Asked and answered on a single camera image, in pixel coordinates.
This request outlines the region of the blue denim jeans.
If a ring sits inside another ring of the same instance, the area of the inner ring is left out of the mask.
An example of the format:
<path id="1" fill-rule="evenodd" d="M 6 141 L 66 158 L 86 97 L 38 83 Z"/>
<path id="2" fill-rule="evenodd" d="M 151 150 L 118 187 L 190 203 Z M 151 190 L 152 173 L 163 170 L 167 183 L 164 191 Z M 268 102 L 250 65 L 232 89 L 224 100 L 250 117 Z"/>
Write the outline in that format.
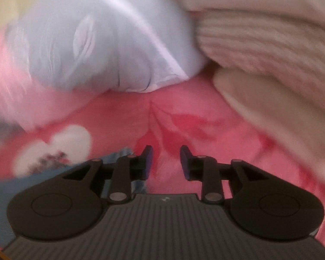
<path id="1" fill-rule="evenodd" d="M 127 156 L 129 154 L 130 153 L 127 153 L 127 152 L 111 154 L 101 160 L 104 163 L 115 163 L 118 158 L 120 158 L 122 156 Z M 15 235 L 15 233 L 13 232 L 13 230 L 8 222 L 8 218 L 7 218 L 7 207 L 8 207 L 9 202 L 13 199 L 13 197 L 15 195 L 17 195 L 18 193 L 20 193 L 26 189 L 29 189 L 30 187 L 32 187 L 34 185 L 37 185 L 43 181 L 52 179 L 55 176 L 62 174 L 66 171 L 69 171 L 79 165 L 80 164 L 73 166 L 73 167 L 63 167 L 63 168 L 58 168 L 58 169 L 54 169 L 54 170 L 47 170 L 40 174 L 33 174 L 33 175 L 25 177 L 25 178 L 12 179 L 12 180 L 0 182 L 0 247 L 5 247 L 9 243 L 14 241 L 17 237 L 21 237 L 21 236 Z M 133 192 L 134 192 L 133 184 L 135 184 L 137 181 L 133 181 L 131 183 Z M 60 241 L 60 240 L 36 240 L 36 239 L 32 239 L 32 240 L 33 241 L 43 241 L 43 242 Z"/>

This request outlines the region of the stack of folded pink clothes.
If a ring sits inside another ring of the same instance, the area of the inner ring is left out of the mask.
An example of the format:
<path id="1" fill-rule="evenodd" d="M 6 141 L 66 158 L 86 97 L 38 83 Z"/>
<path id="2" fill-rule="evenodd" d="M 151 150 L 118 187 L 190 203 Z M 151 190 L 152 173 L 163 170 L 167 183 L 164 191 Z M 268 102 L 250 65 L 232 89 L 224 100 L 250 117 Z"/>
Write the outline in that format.
<path id="1" fill-rule="evenodd" d="M 182 0 L 214 85 L 325 183 L 325 0 Z"/>

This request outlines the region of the red floral bed blanket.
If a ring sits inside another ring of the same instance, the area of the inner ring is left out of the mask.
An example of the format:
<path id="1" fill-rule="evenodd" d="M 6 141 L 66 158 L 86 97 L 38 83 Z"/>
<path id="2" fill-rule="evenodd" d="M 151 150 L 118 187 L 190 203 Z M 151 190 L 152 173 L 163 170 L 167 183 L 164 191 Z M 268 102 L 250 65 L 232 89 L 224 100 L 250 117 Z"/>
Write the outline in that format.
<path id="1" fill-rule="evenodd" d="M 109 92 L 62 122 L 22 133 L 0 147 L 0 181 L 40 178 L 59 161 L 70 165 L 121 150 L 153 146 L 150 193 L 199 193 L 184 179 L 179 149 L 227 163 L 240 158 L 315 194 L 325 207 L 325 185 L 265 134 L 236 114 L 215 90 L 210 73 L 152 93 Z M 318 232 L 325 245 L 325 219 Z"/>

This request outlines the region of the pink floral duvet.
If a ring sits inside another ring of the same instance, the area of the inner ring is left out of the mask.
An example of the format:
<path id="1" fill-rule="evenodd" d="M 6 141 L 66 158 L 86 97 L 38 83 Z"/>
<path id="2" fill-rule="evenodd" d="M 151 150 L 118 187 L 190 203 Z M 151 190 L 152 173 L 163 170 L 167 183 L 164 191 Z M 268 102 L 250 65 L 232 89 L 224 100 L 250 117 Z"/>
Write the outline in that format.
<path id="1" fill-rule="evenodd" d="M 31 130 L 189 80 L 206 64 L 194 34 L 177 0 L 38 0 L 0 31 L 0 121 Z"/>

